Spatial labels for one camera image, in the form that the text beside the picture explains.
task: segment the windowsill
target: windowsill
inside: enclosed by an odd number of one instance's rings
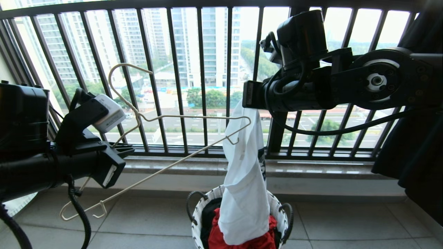
[[[130,156],[123,173],[153,174],[179,160],[179,157]],[[266,160],[266,176],[318,179],[392,179],[371,172],[372,162]],[[226,159],[191,158],[164,172],[168,175],[225,176]]]

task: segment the red cloth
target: red cloth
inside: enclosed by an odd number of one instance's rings
[[[276,249],[274,228],[277,226],[277,221],[273,216],[269,216],[269,231],[263,236],[247,241],[241,245],[227,245],[218,227],[220,208],[217,208],[214,212],[215,217],[212,220],[212,229],[208,240],[209,249]]]

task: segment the laundry basket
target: laundry basket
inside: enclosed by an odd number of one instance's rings
[[[225,187],[223,185],[212,189],[206,194],[200,191],[193,191],[189,194],[186,200],[186,210],[188,212],[189,219],[191,220],[192,238],[194,239],[195,246],[198,249],[204,249],[202,241],[200,240],[200,231],[202,228],[202,211],[211,200],[223,197],[224,191]],[[194,213],[191,215],[189,200],[194,194],[200,195],[201,198],[194,209]],[[291,205],[289,205],[288,203],[282,205],[279,200],[269,191],[268,201],[271,215],[277,220],[277,230],[282,233],[279,245],[279,249],[281,249],[283,248],[283,245],[286,243],[286,240],[291,234],[292,224],[294,222],[294,212],[292,211]],[[289,210],[289,220],[284,211],[285,207]]]

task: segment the white device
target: white device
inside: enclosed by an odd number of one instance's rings
[[[93,124],[95,129],[101,133],[110,131],[126,118],[123,108],[108,96],[100,94],[95,99],[109,111],[106,116]]]

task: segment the black curtain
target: black curtain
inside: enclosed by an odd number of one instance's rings
[[[442,53],[442,13],[441,0],[428,1],[399,47],[414,53]],[[441,90],[442,69],[434,70],[433,83]],[[399,179],[406,195],[443,226],[443,114],[400,119],[372,172]]]

